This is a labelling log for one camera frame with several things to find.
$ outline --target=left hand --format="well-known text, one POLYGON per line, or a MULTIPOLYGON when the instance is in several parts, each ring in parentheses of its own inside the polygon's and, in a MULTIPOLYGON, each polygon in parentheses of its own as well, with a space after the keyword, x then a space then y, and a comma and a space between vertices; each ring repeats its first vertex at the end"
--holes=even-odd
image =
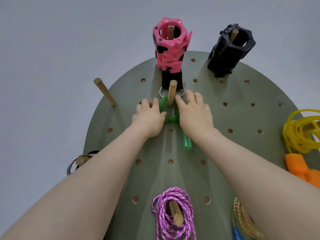
POLYGON ((167 112, 160 113, 159 101, 153 99, 153 105, 150 108, 149 101, 144 98, 141 104, 137 105, 137 114, 132 116, 131 126, 139 130, 147 138, 157 136, 162 130, 167 112))

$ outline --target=forearm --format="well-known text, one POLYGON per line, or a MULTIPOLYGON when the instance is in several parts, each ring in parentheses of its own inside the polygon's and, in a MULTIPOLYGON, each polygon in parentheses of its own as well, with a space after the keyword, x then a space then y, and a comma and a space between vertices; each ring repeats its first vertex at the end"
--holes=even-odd
POLYGON ((129 127, 30 208, 1 238, 101 240, 147 137, 129 127))
POLYGON ((316 239, 320 190, 212 129, 195 142, 267 239, 316 239))

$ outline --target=green jump rope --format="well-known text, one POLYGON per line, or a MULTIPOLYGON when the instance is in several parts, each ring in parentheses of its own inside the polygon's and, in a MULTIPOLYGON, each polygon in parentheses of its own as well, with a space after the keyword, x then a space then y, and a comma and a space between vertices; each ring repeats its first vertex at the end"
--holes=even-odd
MULTIPOLYGON (((164 120, 165 123, 179 123, 179 118, 180 118, 179 113, 177 115, 169 114, 167 102, 168 102, 168 96, 164 96, 159 102, 160 113, 162 113, 164 111, 167 112, 167 115, 164 120)), ((172 106, 174 107, 175 110, 179 111, 179 108, 178 108, 178 105, 176 102, 176 98, 174 98, 172 106)), ((186 136, 186 134, 184 132, 182 133, 182 147, 185 150, 192 149, 191 140, 189 137, 186 136)))

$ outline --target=pink rope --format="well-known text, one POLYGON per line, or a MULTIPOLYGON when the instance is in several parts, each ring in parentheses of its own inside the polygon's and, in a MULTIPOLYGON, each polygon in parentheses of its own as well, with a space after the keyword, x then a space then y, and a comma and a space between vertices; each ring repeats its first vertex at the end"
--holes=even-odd
POLYGON ((163 240, 177 239, 185 234, 184 240, 188 240, 192 231, 193 239, 196 238, 196 231, 193 225, 193 209, 188 194, 179 187, 172 187, 159 194, 152 201, 151 211, 155 214, 156 234, 157 240, 159 238, 159 225, 161 230, 161 236, 163 240), (174 224, 172 216, 166 214, 167 203, 171 200, 175 200, 182 208, 182 214, 184 223, 182 226, 176 226, 174 224))

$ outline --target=silver ring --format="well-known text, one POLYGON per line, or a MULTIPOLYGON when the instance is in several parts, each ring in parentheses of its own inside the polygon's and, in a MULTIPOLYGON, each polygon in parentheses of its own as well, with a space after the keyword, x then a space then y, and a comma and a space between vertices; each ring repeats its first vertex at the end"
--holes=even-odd
MULTIPOLYGON (((160 97, 163 98, 162 94, 161 94, 161 90, 162 90, 162 87, 160 88, 159 90, 159 94, 160 94, 160 97)), ((185 94, 186 90, 184 89, 183 87, 183 93, 180 95, 180 97, 182 97, 184 94, 185 94)))
POLYGON ((72 161, 69 163, 67 169, 66 169, 66 174, 69 176, 71 174, 70 170, 72 165, 74 164, 74 162, 77 160, 78 157, 89 157, 92 158, 95 154, 81 154, 76 156, 74 159, 72 159, 72 161))

